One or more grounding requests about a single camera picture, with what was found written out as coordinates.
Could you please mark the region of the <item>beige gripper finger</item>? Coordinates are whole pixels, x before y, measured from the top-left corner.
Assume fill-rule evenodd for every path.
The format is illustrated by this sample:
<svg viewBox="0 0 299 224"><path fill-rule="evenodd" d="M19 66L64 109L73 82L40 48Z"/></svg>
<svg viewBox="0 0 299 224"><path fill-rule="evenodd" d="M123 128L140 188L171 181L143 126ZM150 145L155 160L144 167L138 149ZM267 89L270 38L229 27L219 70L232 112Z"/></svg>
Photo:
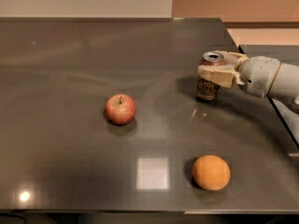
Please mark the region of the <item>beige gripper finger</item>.
<svg viewBox="0 0 299 224"><path fill-rule="evenodd" d="M245 84L238 68L234 69L231 65L200 65L198 67L198 74L201 78L225 88Z"/></svg>
<svg viewBox="0 0 299 224"><path fill-rule="evenodd" d="M231 65L234 69L237 69L244 61L249 58L247 55L239 52L218 50L218 53L223 56L224 63L226 65Z"/></svg>

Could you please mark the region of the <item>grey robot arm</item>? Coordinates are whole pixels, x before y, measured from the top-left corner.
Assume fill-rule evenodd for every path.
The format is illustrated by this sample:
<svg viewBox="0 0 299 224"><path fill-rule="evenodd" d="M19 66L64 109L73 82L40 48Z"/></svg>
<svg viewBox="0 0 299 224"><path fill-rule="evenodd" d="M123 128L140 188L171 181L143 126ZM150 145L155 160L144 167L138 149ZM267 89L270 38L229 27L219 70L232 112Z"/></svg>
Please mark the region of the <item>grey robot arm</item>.
<svg viewBox="0 0 299 224"><path fill-rule="evenodd" d="M227 51L210 51L202 56L198 75L221 87L237 86L244 93L268 97L299 113L299 67L278 59Z"/></svg>

